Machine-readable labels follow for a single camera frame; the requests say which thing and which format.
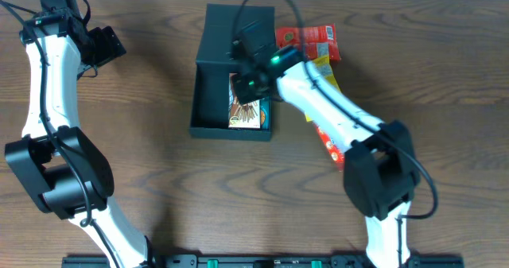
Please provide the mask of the brown Pocky box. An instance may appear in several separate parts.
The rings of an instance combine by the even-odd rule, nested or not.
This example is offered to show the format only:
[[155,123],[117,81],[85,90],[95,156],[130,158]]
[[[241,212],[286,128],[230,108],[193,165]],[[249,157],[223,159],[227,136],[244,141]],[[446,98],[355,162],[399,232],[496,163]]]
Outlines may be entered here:
[[229,83],[229,106],[228,106],[228,127],[230,129],[252,129],[261,128],[261,113],[259,101],[241,104],[233,91],[232,77],[230,73]]

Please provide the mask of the red Hello Panda box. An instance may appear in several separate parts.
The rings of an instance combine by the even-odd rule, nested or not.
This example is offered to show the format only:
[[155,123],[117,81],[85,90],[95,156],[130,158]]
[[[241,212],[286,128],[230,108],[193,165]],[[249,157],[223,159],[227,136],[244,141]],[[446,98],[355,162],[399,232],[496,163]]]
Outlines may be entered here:
[[344,154],[338,149],[333,140],[319,127],[315,126],[328,155],[332,159],[339,171],[344,170]]

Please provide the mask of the teal Chunkies cookie box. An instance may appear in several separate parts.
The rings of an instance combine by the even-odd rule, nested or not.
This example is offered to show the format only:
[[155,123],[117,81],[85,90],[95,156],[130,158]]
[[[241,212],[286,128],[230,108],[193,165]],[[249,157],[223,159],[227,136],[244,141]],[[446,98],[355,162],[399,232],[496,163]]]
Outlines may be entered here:
[[270,99],[260,99],[260,129],[269,130],[270,128]]

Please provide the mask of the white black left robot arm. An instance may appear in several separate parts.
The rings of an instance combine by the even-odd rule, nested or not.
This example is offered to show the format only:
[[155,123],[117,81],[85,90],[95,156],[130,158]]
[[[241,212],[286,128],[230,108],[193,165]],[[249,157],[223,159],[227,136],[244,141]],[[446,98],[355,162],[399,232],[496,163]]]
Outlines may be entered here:
[[21,21],[29,57],[29,113],[21,139],[5,147],[6,163],[37,208],[80,227],[104,258],[66,258],[64,266],[160,267],[148,238],[114,197],[108,160],[81,130],[77,83],[125,53],[111,27],[88,28],[83,0],[40,0]]

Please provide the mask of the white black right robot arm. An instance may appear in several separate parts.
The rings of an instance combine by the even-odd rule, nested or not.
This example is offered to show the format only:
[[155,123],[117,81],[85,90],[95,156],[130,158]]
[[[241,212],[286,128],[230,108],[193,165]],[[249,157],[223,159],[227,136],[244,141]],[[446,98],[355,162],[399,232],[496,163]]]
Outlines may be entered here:
[[276,91],[328,135],[344,155],[344,191],[365,217],[368,259],[375,267],[403,266],[410,258],[403,216],[420,182],[405,126],[355,105],[299,49],[278,48],[262,23],[234,33],[231,56],[239,62],[232,85],[241,104]]

